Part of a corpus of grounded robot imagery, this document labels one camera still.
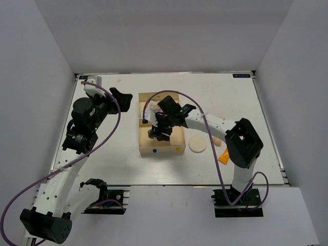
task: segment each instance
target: table surface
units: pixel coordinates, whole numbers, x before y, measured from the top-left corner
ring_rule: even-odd
[[[260,218],[215,218],[211,195],[210,187],[132,186],[124,215],[81,214],[62,245],[318,244],[299,188],[271,188]]]
[[[259,136],[264,148],[256,163],[254,171],[264,172],[271,185],[282,185],[280,166],[271,138],[262,114],[260,103],[251,78],[233,78],[232,74],[107,74],[102,77],[104,88],[116,87],[122,93],[133,94],[131,107],[123,113],[120,125],[79,172],[75,183],[89,178],[100,178],[110,185],[218,185],[219,179],[206,133],[184,129],[186,151],[182,155],[157,153],[141,156],[138,150],[138,93],[157,92],[160,90],[177,90],[194,98],[202,108],[212,115],[224,116],[226,119],[249,119]],[[72,104],[85,97],[82,80],[78,80]],[[191,103],[180,96],[180,104]],[[97,131],[102,141],[113,129],[117,115],[109,115]],[[61,138],[60,146],[65,139],[66,131]],[[188,141],[193,136],[203,136],[207,148],[202,153],[193,153],[188,148]],[[226,145],[215,147],[220,156]],[[234,165],[220,163],[224,184],[232,182]],[[258,176],[256,185],[265,184]]]

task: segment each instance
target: black clamp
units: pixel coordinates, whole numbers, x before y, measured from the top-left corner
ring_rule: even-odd
[[[84,185],[96,186],[98,189],[100,189],[100,191],[99,191],[99,199],[95,203],[101,202],[101,201],[107,199],[107,197],[108,197],[108,194],[107,194],[107,183],[105,181],[103,181],[102,179],[90,178],[87,182],[81,182],[80,183],[80,189],[82,189],[82,187]]]
[[[231,161],[240,168],[249,169],[260,156],[263,142],[248,119],[236,122],[233,129],[226,132],[225,142]]]
[[[172,128],[175,126],[188,128],[185,118],[190,111],[196,109],[194,105],[190,104],[181,107],[171,96],[165,97],[157,105],[162,112],[155,114],[157,126],[152,126],[152,129],[148,131],[148,137],[156,138],[158,141],[170,141]]]

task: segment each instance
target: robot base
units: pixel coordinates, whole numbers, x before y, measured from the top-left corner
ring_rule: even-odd
[[[212,198],[215,200],[214,211],[216,218],[229,218],[229,217],[263,217],[262,207],[255,210],[254,208],[261,203],[260,193],[258,189],[250,189],[246,196],[234,206],[230,206],[224,197],[222,190],[213,190],[214,195]],[[230,201],[235,200],[231,195],[230,190],[227,190]]]
[[[111,190],[108,189],[107,193],[107,199],[112,199],[118,201],[122,205],[127,205],[126,200],[129,199],[128,196],[126,196],[126,192],[129,193],[129,189],[122,189],[122,190]],[[84,214],[118,214],[122,215],[125,213],[125,211],[117,206],[115,203],[111,203],[108,206],[97,206],[93,208],[86,209]]]

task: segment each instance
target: wire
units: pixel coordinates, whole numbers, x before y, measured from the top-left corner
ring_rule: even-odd
[[[247,210],[248,209],[248,207],[251,205],[251,200],[250,199],[248,199],[248,203],[247,203],[247,206],[246,206],[246,208],[244,208],[244,209],[241,209],[241,211],[243,211],[243,210]]]
[[[103,204],[102,206],[105,208],[105,207],[108,207],[110,204],[112,204],[113,202],[110,201],[109,203],[106,203],[106,204]]]
[[[97,146],[95,147],[94,149],[92,149],[91,151],[89,151],[88,153],[86,153],[85,155],[83,156],[80,156],[79,158],[69,162],[68,164],[66,164],[65,166],[63,166],[63,169],[65,168],[69,168],[70,165],[74,165],[76,163],[78,163],[80,160],[86,158],[87,156],[91,155],[93,152],[95,152],[96,150],[98,150],[101,146],[103,146],[107,140],[114,134],[114,132],[116,131],[117,127],[118,127],[118,124],[119,124],[119,121],[121,119],[121,110],[120,110],[120,107],[119,107],[119,104],[117,102],[117,100],[114,98],[114,96],[112,94],[110,94],[105,88],[99,86],[99,85],[96,85],[96,84],[93,84],[93,83],[89,83],[89,82],[81,82],[81,84],[84,84],[84,85],[91,85],[91,86],[94,86],[94,87],[97,87],[99,89],[101,89],[102,91],[104,91],[104,93],[106,94],[106,96],[110,97],[115,105],[117,106],[117,112],[118,112],[118,117],[117,117],[117,122],[114,126],[114,129],[110,132],[110,134]],[[6,233],[5,233],[5,229],[4,229],[4,221],[5,221],[5,216],[10,208],[10,206],[14,203],[14,201],[19,198],[23,193],[25,193],[27,190],[31,189],[32,187],[36,186],[37,184],[43,182],[44,180],[46,180],[47,178],[50,178],[50,177],[53,177],[55,175],[57,175],[58,173],[61,172],[61,169],[57,169],[56,171],[53,171],[52,173],[48,174],[47,176],[37,180],[36,182],[30,184],[29,186],[27,186],[26,188],[24,188],[23,190],[21,190],[17,195],[15,195],[10,201],[9,203],[6,205],[4,211],[2,212],[2,216],[1,216],[1,220],[0,220],[0,232],[1,232],[1,236],[2,238],[4,239],[4,241],[10,245],[10,246],[18,246],[16,244],[14,244],[12,241],[9,240],[9,238],[6,236]],[[37,245],[40,245],[42,242],[44,241],[41,241],[41,242],[38,242],[37,244],[34,244],[32,246],[37,246]]]
[[[104,201],[100,201],[100,202],[98,202],[98,203],[95,203],[95,204],[93,204],[93,205],[87,207],[86,209],[91,209],[91,208],[93,208],[93,207],[97,207],[97,206],[103,205],[103,204],[105,204],[105,203],[107,203],[107,202],[114,202],[114,203],[116,203],[117,205],[119,205],[119,206],[123,209],[124,212],[126,211],[126,208],[124,208],[123,205],[122,205],[121,203],[119,203],[118,201],[116,201],[116,200],[114,200],[114,199],[107,199],[107,200],[104,200]]]
[[[235,204],[241,199],[241,197],[245,194],[245,192],[246,192],[246,191],[249,189],[249,187],[251,187],[251,185],[253,184],[253,180],[254,180],[254,178],[256,177],[257,174],[261,174],[261,175],[264,176],[264,178],[265,178],[265,180],[266,180],[266,183],[267,183],[267,184],[266,184],[266,191],[267,191],[267,192],[266,192],[265,197],[264,197],[264,199],[262,200],[262,202],[261,202],[258,206],[252,208],[252,210],[254,210],[254,209],[260,207],[260,206],[265,202],[265,200],[267,199],[267,196],[268,196],[268,193],[269,193],[269,181],[268,181],[268,178],[266,177],[266,175],[265,175],[264,173],[262,173],[262,172],[256,172],[256,173],[253,175],[253,177],[251,178],[251,180],[249,181],[249,183],[246,185],[246,187],[243,189],[243,191],[240,193],[240,195],[236,198],[236,200],[233,201],[233,202],[230,201],[229,196],[228,196],[228,193],[227,193],[227,191],[226,191],[226,188],[224,187],[224,182],[223,182],[222,174],[221,174],[221,171],[220,171],[219,162],[218,162],[218,159],[217,159],[217,155],[216,155],[216,151],[215,151],[215,147],[214,147],[214,142],[213,142],[213,139],[212,139],[211,129],[210,129],[210,127],[209,127],[209,124],[208,124],[208,122],[207,122],[206,115],[204,114],[203,109],[201,108],[201,106],[200,106],[200,105],[199,105],[194,99],[192,99],[192,98],[189,97],[188,95],[186,95],[186,94],[184,94],[184,93],[182,93],[182,92],[179,92],[179,91],[163,90],[163,91],[156,92],[156,93],[153,94],[151,97],[149,97],[148,100],[146,101],[145,106],[143,107],[144,110],[143,110],[143,112],[142,112],[142,118],[143,118],[143,119],[145,118],[145,111],[146,111],[146,108],[147,108],[147,106],[148,106],[150,100],[151,100],[154,96],[156,96],[156,95],[158,95],[158,94],[160,94],[160,93],[163,93],[163,92],[173,92],[173,93],[177,93],[177,94],[180,94],[180,95],[182,95],[182,96],[188,98],[190,101],[192,101],[192,102],[193,102],[193,103],[199,108],[201,114],[203,114],[203,119],[204,119],[204,122],[205,122],[206,130],[207,130],[207,132],[208,132],[208,134],[209,134],[209,137],[210,137],[210,142],[211,142],[211,147],[212,147],[212,151],[213,151],[213,155],[214,155],[214,160],[215,160],[215,165],[216,165],[217,174],[218,174],[218,176],[219,176],[219,180],[220,180],[220,184],[221,184],[221,187],[222,187],[222,190],[223,190],[224,197],[225,197],[227,203],[228,203],[230,206],[235,205]]]

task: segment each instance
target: gray wall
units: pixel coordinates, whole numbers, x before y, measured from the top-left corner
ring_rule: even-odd
[[[294,1],[256,73],[288,178],[301,189],[320,245],[328,245],[327,12],[327,1]]]
[[[2,212],[49,171],[73,89],[74,75],[33,0],[0,1],[0,77]],[[19,245],[19,215],[32,206],[34,192],[15,202],[5,220],[9,238]]]
[[[255,70],[293,0],[35,0],[75,73]]]

